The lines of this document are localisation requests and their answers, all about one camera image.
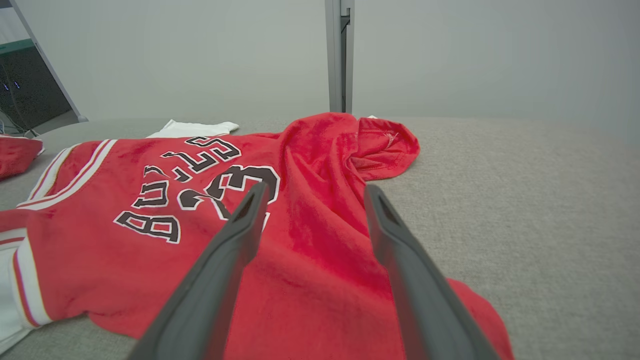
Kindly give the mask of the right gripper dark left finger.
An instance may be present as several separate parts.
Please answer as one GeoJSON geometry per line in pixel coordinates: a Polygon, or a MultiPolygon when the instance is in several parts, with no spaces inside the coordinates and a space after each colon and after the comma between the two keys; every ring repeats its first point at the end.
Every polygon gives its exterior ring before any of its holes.
{"type": "Polygon", "coordinates": [[[147,331],[131,360],[222,360],[245,267],[256,257],[269,185],[255,184],[147,331]]]}

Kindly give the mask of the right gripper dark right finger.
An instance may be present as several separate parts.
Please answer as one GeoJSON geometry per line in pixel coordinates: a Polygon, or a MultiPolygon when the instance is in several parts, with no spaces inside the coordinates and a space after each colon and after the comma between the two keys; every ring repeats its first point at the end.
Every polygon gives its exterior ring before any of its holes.
{"type": "Polygon", "coordinates": [[[382,189],[365,188],[375,258],[387,271],[408,360],[498,360],[499,354],[382,189]]]}

